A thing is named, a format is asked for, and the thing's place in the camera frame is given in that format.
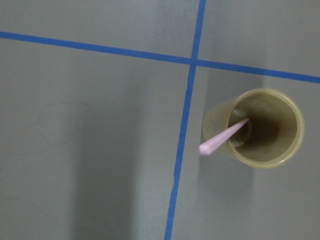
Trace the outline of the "pink chopstick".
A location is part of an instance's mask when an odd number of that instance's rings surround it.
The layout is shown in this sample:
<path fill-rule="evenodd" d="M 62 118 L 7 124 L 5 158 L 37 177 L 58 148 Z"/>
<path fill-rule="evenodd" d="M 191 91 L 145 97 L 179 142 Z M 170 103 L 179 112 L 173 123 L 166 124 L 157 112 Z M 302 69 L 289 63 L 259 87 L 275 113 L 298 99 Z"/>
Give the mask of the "pink chopstick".
<path fill-rule="evenodd" d="M 209 156 L 215 152 L 219 147 L 221 147 L 227 140 L 229 140 L 234 134 L 236 134 L 247 122 L 249 118 L 244 118 L 238 123 L 232 125 L 221 133 L 213 136 L 209 140 L 206 140 L 199 145 L 199 154 L 201 156 Z"/>

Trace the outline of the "yellow-brown plastic cup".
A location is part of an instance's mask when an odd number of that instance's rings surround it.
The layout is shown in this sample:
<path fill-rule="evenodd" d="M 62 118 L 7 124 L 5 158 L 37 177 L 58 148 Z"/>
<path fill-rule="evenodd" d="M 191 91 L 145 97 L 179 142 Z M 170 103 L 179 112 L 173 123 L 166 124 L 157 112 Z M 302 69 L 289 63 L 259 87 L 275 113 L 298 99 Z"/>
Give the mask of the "yellow-brown plastic cup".
<path fill-rule="evenodd" d="M 248 118 L 217 152 L 258 169 L 286 164 L 300 149 L 305 121 L 296 102 L 285 93 L 257 88 L 212 107 L 203 117 L 205 141 Z"/>

